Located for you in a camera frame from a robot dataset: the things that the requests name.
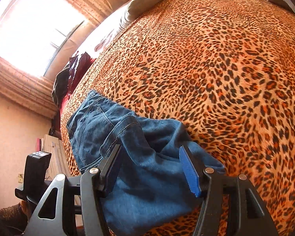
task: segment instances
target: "leopard print blanket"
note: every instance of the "leopard print blanket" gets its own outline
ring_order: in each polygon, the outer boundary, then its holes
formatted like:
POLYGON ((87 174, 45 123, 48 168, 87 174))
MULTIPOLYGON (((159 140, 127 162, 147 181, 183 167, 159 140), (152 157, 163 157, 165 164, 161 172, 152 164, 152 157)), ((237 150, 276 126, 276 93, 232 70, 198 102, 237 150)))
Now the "leopard print blanket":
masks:
MULTIPOLYGON (((295 227, 295 15, 266 0, 165 0, 134 21, 63 111, 72 175, 65 125, 91 89, 140 116, 182 121, 228 175, 249 177, 280 235, 295 227)), ((146 235, 190 235, 197 216, 146 235)))

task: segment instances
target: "jeans stitching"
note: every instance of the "jeans stitching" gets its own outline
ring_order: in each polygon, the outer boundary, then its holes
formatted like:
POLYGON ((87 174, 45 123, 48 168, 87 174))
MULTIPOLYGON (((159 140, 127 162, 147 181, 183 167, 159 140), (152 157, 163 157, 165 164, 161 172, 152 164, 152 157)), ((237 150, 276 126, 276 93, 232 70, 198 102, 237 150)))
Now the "jeans stitching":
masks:
POLYGON ((107 121, 110 125, 112 125, 113 127, 115 126, 110 119, 107 117, 107 115, 105 114, 105 112, 103 111, 103 109, 101 108, 101 106, 97 107, 97 111, 101 113, 101 115, 104 117, 105 121, 107 121))
POLYGON ((89 165, 84 166, 83 168, 81 168, 80 170, 88 170, 90 167, 93 166, 98 166, 98 164, 102 161, 102 159, 104 159, 103 156, 99 157, 98 159, 96 159, 94 162, 90 163, 89 165))
POLYGON ((72 122, 70 122, 70 120, 71 120, 71 118, 73 118, 73 117, 75 117, 76 116, 76 114, 78 113, 78 111, 79 111, 79 109, 82 107, 82 105, 84 104, 84 103, 86 103, 87 102, 87 99, 89 98, 89 95, 90 95, 90 92, 89 93, 87 93, 87 96, 86 96, 86 98, 82 101, 82 103, 81 103, 81 105, 79 106, 79 108, 71 115, 71 117, 70 117, 70 119, 69 119, 69 121, 67 122, 67 128, 68 129, 70 129, 71 130, 71 128, 72 128, 72 126, 73 126, 73 121, 72 122))
POLYGON ((79 150, 76 148, 76 153, 78 154, 78 156, 80 157, 81 161, 83 162, 83 164, 86 166, 86 163, 84 162, 84 160, 82 159, 79 150))
POLYGON ((69 128, 68 125, 66 126, 66 128, 67 128, 68 135, 69 135, 69 138, 70 138, 72 136, 72 134, 73 134, 73 131, 69 128))
POLYGON ((125 126, 121 131, 119 131, 118 135, 116 136, 115 140, 111 143, 111 145, 108 147, 107 151, 105 152, 104 157, 106 157, 107 153, 109 152, 110 148, 113 146, 113 144, 117 141, 118 137, 120 136, 120 134, 125 131, 126 128, 128 128, 129 126, 131 126, 132 124, 138 124, 137 122, 132 122, 130 124, 128 124, 127 126, 125 126))
MULTIPOLYGON (((84 99, 84 101, 82 102, 81 106, 83 105, 84 102, 87 102, 87 100, 90 98, 89 95, 90 95, 91 97, 93 97, 95 94, 96 94, 96 93, 94 93, 94 90, 91 90, 91 91, 87 94, 87 97, 84 99)), ((94 100, 94 101, 92 102, 92 104, 90 104, 90 106, 93 106, 96 102, 98 102, 98 101, 99 101, 100 99, 102 99, 102 98, 103 98, 103 97, 99 97, 98 99, 94 100)), ((80 123, 80 121, 82 120, 82 118, 84 118, 85 114, 86 114, 87 112, 89 112, 89 109, 90 109, 90 107, 88 107, 88 109, 86 110, 86 112, 85 112, 85 113, 81 116, 81 118, 78 120, 77 128, 79 127, 79 123, 80 123)))
MULTIPOLYGON (((83 114, 83 116, 82 116, 81 119, 79 120, 76 129, 79 128, 79 124, 80 124, 82 118, 85 117, 85 115, 90 111, 91 108, 93 108, 93 107, 95 106, 96 103, 98 103, 98 101, 99 101, 100 99, 101 99, 101 98, 98 98, 97 100, 93 101, 92 104, 90 104, 90 106, 89 106, 89 108, 87 109, 87 111, 83 114)), ((82 135, 82 134, 80 134, 79 137, 77 138, 77 145, 78 145, 78 146, 80 145, 81 135, 82 135)))

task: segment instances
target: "mattress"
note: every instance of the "mattress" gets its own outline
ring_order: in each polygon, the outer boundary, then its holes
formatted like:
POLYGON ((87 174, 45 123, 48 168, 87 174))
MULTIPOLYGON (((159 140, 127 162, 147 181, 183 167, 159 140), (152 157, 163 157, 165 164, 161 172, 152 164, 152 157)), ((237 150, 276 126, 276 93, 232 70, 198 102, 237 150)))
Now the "mattress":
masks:
MULTIPOLYGON (((244 173, 280 235, 295 227, 295 16, 266 0, 165 0, 131 23, 87 71, 61 117, 87 93, 153 119, 182 121, 190 136, 244 173)), ((219 235, 226 231, 224 203, 219 235)), ((148 235, 192 233, 198 210, 148 235)))

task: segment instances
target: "window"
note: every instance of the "window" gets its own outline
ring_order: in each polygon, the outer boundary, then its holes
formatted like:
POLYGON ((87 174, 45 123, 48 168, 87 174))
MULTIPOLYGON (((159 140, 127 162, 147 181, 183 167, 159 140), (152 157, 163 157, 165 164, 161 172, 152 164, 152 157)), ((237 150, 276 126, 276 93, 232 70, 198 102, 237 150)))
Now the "window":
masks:
POLYGON ((65 0, 18 0, 0 27, 0 56, 25 72, 44 75, 84 20, 65 0))

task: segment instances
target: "black clamp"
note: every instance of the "black clamp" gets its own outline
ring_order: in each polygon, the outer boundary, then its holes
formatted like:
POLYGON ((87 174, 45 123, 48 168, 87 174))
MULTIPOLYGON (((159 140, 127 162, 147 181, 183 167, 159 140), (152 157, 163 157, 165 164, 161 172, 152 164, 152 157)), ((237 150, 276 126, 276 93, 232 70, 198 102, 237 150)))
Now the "black clamp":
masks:
POLYGON ((179 159, 191 191, 204 199, 193 236, 218 235, 223 194, 229 195, 226 236, 278 236, 265 203, 247 176, 225 176, 205 167, 187 146, 180 148, 179 159))

